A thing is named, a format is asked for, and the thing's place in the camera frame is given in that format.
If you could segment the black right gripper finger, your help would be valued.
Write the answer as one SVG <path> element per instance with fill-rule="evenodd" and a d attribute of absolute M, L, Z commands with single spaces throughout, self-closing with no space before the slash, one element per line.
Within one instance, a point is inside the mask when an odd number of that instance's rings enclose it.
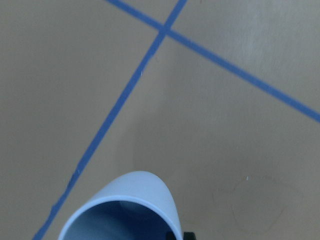
<path fill-rule="evenodd" d="M 183 233 L 183 240 L 195 240 L 195 233 L 190 231 L 185 231 Z"/>

